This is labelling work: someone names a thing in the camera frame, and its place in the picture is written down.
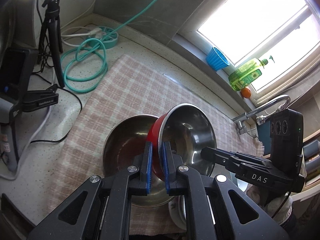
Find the white gloved right hand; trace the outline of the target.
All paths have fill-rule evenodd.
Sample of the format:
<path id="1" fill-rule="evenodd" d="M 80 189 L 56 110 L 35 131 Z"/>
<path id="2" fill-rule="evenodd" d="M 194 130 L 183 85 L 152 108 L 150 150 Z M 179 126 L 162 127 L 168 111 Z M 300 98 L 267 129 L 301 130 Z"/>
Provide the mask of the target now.
<path id="1" fill-rule="evenodd" d="M 260 188 L 252 185 L 247 189 L 246 194 L 259 205 L 270 217 L 272 217 L 281 204 L 284 202 L 284 205 L 274 216 L 274 220 L 279 224 L 284 224 L 289 217 L 292 215 L 292 197 L 289 195 L 274 196 L 273 192 L 268 191 L 267 189 Z"/>

